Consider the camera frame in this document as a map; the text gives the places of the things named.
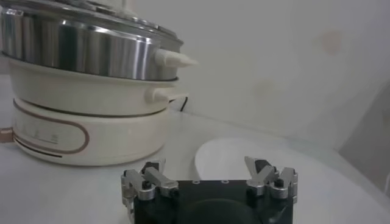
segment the wall stain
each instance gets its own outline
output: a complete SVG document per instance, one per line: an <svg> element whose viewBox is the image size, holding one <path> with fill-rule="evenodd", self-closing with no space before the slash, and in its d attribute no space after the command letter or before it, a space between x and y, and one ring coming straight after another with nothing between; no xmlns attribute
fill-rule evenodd
<svg viewBox="0 0 390 224"><path fill-rule="evenodd" d="M342 32L340 30L331 30L314 39L315 45L321 48L330 56L337 55L341 50Z"/></svg>

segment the brown stripe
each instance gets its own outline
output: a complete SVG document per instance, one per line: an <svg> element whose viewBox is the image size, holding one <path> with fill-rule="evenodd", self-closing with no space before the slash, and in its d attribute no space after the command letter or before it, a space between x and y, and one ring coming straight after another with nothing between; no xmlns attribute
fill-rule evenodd
<svg viewBox="0 0 390 224"><path fill-rule="evenodd" d="M25 139L21 138L16 133L14 133L13 135L15 135L18 138L18 140L23 142L25 145L28 145L28 146L31 146L31 147L34 147L36 149L40 149L40 150L43 150L43 151L47 151L47 152L54 152L54 153L60 153L60 154L75 154L75 153L79 153L79 152L83 151L87 147L88 143L90 142L90 135L88 134L87 129L85 129L83 126L81 126L78 123L71 122L71 121L64 121L64 120L60 120L60 119L54 119L54 118L50 118L50 117L44 117L42 115L35 114L33 112L30 112L30 111L27 111L27 110L21 108L15 102L15 100L13 101L13 106L17 110L19 110L20 112L25 113L27 115L30 115L32 117L36 117L38 119L42 119L42 120L49 121L49 122L54 122L54 123L59 123L59 124L66 124L66 125L70 125L70 126L76 127L76 128L80 129L83 132L84 137L85 137L84 143L82 144L81 147L79 147L78 149L70 150L70 151L64 151L64 150L52 149L52 148L49 148L49 147L37 145L37 144L35 144L33 142L30 142L28 140L25 140Z"/></svg>
<svg viewBox="0 0 390 224"><path fill-rule="evenodd" d="M0 128L0 143L13 142L12 128Z"/></svg>

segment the white wall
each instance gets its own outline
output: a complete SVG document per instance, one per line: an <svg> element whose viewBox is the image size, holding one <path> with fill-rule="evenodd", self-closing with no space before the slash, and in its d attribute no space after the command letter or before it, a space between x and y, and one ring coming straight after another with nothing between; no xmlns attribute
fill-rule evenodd
<svg viewBox="0 0 390 224"><path fill-rule="evenodd" d="M186 111L339 148L390 79L388 0L134 0L185 41Z"/></svg>

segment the power cord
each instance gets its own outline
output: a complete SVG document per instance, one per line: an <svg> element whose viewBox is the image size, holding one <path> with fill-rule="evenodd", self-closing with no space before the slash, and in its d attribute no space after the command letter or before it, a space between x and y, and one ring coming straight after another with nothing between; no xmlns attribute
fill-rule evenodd
<svg viewBox="0 0 390 224"><path fill-rule="evenodd" d="M182 107L180 108L180 112L183 112L185 105L187 104L187 101L188 101L188 96L185 97L184 103L183 103Z"/></svg>
<svg viewBox="0 0 390 224"><path fill-rule="evenodd" d="M180 112L183 112L184 108L185 108L185 105L187 104L187 101L188 101L188 96L185 97L185 100L184 100L184 103L180 109Z"/></svg>

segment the stainless steel pot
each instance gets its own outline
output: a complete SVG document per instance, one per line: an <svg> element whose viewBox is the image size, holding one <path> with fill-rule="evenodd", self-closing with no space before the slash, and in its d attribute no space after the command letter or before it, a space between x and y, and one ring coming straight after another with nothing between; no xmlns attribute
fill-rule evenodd
<svg viewBox="0 0 390 224"><path fill-rule="evenodd" d="M2 0L2 49L10 58L106 77L174 81L193 61L164 27L88 1Z"/></svg>

